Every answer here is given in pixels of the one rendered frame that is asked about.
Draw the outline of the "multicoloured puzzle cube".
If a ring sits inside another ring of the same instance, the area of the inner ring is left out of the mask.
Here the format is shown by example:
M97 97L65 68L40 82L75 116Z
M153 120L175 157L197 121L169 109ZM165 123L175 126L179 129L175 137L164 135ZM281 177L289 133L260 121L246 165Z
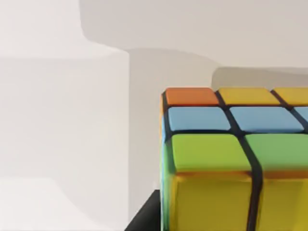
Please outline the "multicoloured puzzle cube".
M168 88L161 231L308 231L308 87Z

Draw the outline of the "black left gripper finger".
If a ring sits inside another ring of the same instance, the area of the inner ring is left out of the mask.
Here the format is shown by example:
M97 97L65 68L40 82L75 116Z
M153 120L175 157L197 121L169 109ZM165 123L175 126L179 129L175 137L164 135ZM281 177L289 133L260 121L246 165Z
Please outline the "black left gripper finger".
M156 189L124 231L161 231L160 190Z

